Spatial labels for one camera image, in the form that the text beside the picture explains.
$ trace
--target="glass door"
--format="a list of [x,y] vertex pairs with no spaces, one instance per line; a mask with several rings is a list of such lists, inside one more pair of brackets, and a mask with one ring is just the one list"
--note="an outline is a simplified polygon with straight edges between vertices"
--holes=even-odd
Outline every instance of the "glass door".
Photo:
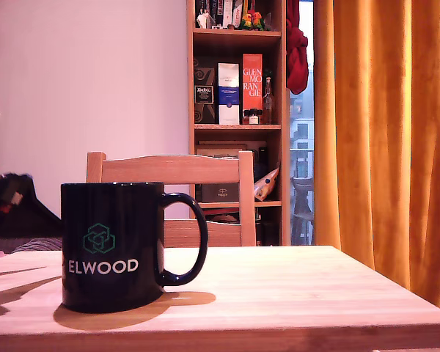
[[290,229],[293,246],[314,243],[315,99],[313,84],[313,2],[300,1],[300,30],[308,38],[308,85],[290,93]]

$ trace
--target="black mug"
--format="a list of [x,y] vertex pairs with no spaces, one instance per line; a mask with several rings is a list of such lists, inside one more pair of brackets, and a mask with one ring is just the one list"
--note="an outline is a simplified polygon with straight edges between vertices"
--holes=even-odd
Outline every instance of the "black mug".
[[[208,231],[187,194],[165,194],[163,183],[72,183],[61,186],[62,303],[77,312],[119,312],[149,304],[163,286],[184,285],[202,269]],[[164,269],[164,208],[186,203],[200,247],[183,275]]]

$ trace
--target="mug handle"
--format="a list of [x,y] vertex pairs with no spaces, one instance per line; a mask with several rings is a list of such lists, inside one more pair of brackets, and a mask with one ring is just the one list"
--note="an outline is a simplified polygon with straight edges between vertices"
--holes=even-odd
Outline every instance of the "mug handle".
[[161,196],[161,207],[164,209],[168,205],[173,203],[184,203],[187,204],[196,216],[197,223],[199,225],[200,231],[200,246],[199,246],[199,254],[197,255],[196,262],[190,271],[183,275],[173,274],[166,269],[163,269],[161,273],[158,274],[159,285],[161,286],[180,286],[191,282],[196,278],[199,274],[200,269],[205,262],[205,257],[207,256],[207,247],[208,247],[208,230],[207,230],[207,222],[204,217],[204,213],[199,206],[199,203],[196,200],[187,194],[184,193],[170,193],[163,194]]

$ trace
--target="figurine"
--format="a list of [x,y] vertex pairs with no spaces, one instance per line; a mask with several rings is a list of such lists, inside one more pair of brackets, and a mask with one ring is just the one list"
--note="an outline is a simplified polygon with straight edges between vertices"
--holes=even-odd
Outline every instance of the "figurine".
[[203,13],[201,10],[200,14],[197,16],[197,24],[203,29],[211,29],[212,26],[216,25],[212,16],[210,16],[210,13],[205,10],[203,10]]
[[265,24],[260,12],[255,12],[252,16],[252,28],[257,31],[264,31]]
[[252,29],[252,17],[251,14],[246,13],[241,19],[239,29]]

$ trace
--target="wooden chair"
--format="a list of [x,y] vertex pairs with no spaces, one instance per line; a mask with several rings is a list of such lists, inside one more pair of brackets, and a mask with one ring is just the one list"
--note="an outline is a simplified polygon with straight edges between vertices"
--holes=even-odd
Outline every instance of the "wooden chair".
[[[88,153],[87,182],[163,182],[167,185],[239,183],[240,224],[208,221],[209,246],[256,246],[253,154],[238,159],[200,155],[150,155],[106,160],[101,152]],[[166,220],[165,247],[196,247],[199,230],[194,219]]]

